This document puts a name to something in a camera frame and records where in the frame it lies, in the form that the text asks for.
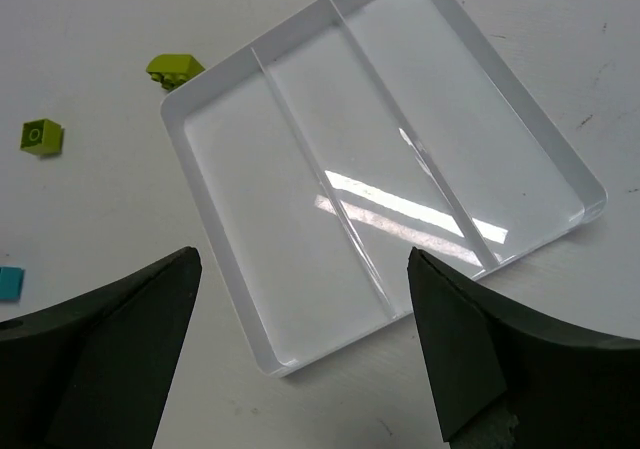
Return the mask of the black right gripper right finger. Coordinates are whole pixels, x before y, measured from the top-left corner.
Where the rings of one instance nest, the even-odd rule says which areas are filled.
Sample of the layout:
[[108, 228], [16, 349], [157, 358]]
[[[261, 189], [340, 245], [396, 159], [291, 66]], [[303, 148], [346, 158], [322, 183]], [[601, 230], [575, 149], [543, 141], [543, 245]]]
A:
[[413, 249], [408, 278], [453, 448], [635, 448], [639, 343], [531, 309]]

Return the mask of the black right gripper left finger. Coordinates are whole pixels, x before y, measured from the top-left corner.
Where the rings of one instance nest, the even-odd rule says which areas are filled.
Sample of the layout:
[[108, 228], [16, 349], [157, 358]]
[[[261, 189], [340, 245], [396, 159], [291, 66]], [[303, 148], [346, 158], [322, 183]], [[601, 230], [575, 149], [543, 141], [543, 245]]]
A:
[[150, 448], [198, 294], [184, 247], [1, 324], [4, 448]]

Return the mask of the cyan lego brick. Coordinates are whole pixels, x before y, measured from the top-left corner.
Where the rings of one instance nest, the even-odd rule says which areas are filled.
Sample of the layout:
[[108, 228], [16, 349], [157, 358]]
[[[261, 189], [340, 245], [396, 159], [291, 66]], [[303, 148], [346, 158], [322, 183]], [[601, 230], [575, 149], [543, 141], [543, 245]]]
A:
[[24, 270], [19, 267], [0, 267], [0, 300], [18, 301], [21, 297]]

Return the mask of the green lego brick square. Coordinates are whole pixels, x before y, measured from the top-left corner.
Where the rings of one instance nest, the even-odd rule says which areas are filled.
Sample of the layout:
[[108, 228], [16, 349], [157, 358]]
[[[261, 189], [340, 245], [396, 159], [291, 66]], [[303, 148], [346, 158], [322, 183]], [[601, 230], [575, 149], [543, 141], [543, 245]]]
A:
[[57, 156], [62, 153], [63, 139], [64, 128], [50, 119], [25, 122], [20, 150], [37, 157]]

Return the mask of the green lego brick sloped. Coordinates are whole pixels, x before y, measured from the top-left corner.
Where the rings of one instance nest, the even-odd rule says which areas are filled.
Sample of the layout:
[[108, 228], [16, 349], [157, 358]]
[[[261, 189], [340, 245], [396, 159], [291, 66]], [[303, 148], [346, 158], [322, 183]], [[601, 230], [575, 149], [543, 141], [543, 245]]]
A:
[[151, 79], [166, 91], [172, 91], [204, 71], [204, 66], [190, 54], [161, 54], [146, 67]]

